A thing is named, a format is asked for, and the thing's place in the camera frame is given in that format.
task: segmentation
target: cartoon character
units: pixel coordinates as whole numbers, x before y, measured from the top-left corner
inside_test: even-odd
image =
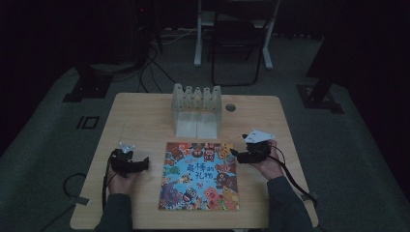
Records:
[[[168,143],[166,147],[167,152],[170,152],[172,154],[172,157],[176,160],[179,161],[184,158],[183,152],[179,149],[179,144],[178,143]]]
[[[236,209],[236,206],[231,202],[224,199],[216,188],[208,187],[204,190],[204,195],[208,200],[208,207],[212,210],[233,210]]]
[[[231,201],[235,205],[239,205],[239,196],[238,192],[232,190],[231,188],[228,187],[223,187],[222,189],[222,195],[226,200]]]
[[[169,174],[180,174],[180,170],[178,166],[173,166],[173,167],[164,167],[163,168],[163,175],[169,175]]]
[[[201,208],[202,208],[202,197],[196,196],[195,210],[200,210]]]
[[[182,194],[174,188],[174,184],[165,184],[161,191],[161,204],[163,207],[175,205],[182,201]]]
[[[173,159],[165,159],[165,164],[173,166],[173,165],[175,165],[175,161]]]
[[[185,206],[183,207],[183,209],[194,210],[195,209],[195,203],[193,203],[193,202],[186,203]]]
[[[165,159],[166,160],[172,159],[172,153],[171,152],[165,152]]]
[[[171,180],[170,177],[164,177],[164,176],[162,176],[161,185],[162,185],[162,186],[165,185],[165,183],[169,182],[170,180]]]
[[[233,146],[231,146],[230,144],[222,144],[222,146],[220,147],[220,151],[218,152],[218,157],[221,160],[225,160],[226,158],[228,158],[230,156],[230,150],[233,148]]]
[[[218,173],[215,182],[217,183],[217,189],[228,187],[236,192],[238,191],[238,186],[236,184],[236,176],[231,177],[226,173]]]
[[[220,151],[220,144],[215,144],[214,152],[218,153]]]
[[[204,155],[204,161],[210,161],[213,162],[215,158],[215,152],[213,150],[206,150],[205,155]]]
[[[210,209],[215,209],[216,207],[218,208],[219,204],[218,204],[218,198],[220,196],[220,194],[218,193],[216,188],[213,187],[208,187],[204,190],[204,195],[205,198],[207,199],[207,201],[209,202],[208,205],[210,207]]]
[[[227,164],[225,160],[223,161],[223,164],[215,164],[215,169],[217,169],[218,172],[222,172],[222,173],[228,173],[228,172],[235,173],[236,172],[235,164],[232,162]]]
[[[196,145],[193,147],[192,156],[195,158],[201,158],[204,155],[202,151],[203,147],[200,145]]]
[[[189,184],[192,179],[190,178],[190,173],[186,173],[182,175],[178,180],[176,180],[175,184]]]
[[[211,149],[214,150],[215,149],[215,143],[205,143],[204,146],[206,149]]]
[[[187,157],[190,156],[190,147],[191,145],[189,143],[180,143],[179,150]]]
[[[208,201],[203,201],[202,202],[202,205],[203,205],[203,209],[204,210],[211,210],[211,207],[209,206],[209,203],[208,203]]]
[[[188,188],[183,195],[183,200],[185,202],[191,202],[197,196],[198,192],[196,192],[195,188]]]

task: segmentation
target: dark background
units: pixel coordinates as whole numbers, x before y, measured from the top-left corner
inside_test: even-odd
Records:
[[[204,0],[204,9],[212,9],[215,2]],[[196,1],[157,3],[160,28],[196,26]],[[124,26],[120,19],[127,21],[126,14],[116,12],[130,6],[126,1],[96,0],[2,2],[1,154],[53,82],[73,67],[73,51],[89,63],[118,60],[121,47],[116,44],[127,38],[113,33],[109,23],[118,20],[118,26]],[[407,197],[409,9],[400,0],[282,0],[274,29],[289,39],[325,37],[307,75],[349,90]]]

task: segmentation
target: person's hand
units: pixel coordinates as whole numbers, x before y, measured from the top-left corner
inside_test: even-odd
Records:
[[[140,172],[135,172],[129,174],[127,178],[124,178],[120,176],[120,174],[115,174],[112,168],[109,167],[107,177],[107,180],[111,180],[108,184],[109,194],[122,193],[131,196],[133,185],[140,174]]]
[[[277,146],[277,142],[275,140],[269,140],[268,142],[271,146]],[[279,159],[277,149],[274,147],[271,147],[271,156],[273,158]],[[251,165],[256,167],[256,169],[258,169],[260,173],[262,173],[262,175],[268,180],[283,176],[280,165],[273,159],[267,158],[264,161],[261,161],[259,163],[252,163]]]

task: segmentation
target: wooden table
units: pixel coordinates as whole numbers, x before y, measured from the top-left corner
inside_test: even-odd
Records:
[[[252,129],[274,133],[284,152],[286,165],[296,182],[306,191],[305,180],[292,136],[280,101],[273,96],[222,95],[219,139],[201,140],[176,137],[171,119],[170,94],[117,95],[102,132],[100,143],[80,196],[90,199],[87,206],[77,205],[71,220],[73,229],[94,229],[102,210],[103,175],[106,162],[118,143],[135,144],[134,159],[150,158],[150,168],[135,185],[132,220],[135,229],[266,228],[268,194],[266,179],[249,164],[237,163],[239,211],[160,211],[158,209],[165,145],[167,142],[225,142],[245,151],[243,133]],[[236,105],[234,112],[224,109]],[[318,223],[310,201],[305,202],[313,226]]]

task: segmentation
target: colorful book cover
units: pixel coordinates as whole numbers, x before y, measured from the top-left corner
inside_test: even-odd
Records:
[[[160,210],[239,210],[230,143],[166,144]]]

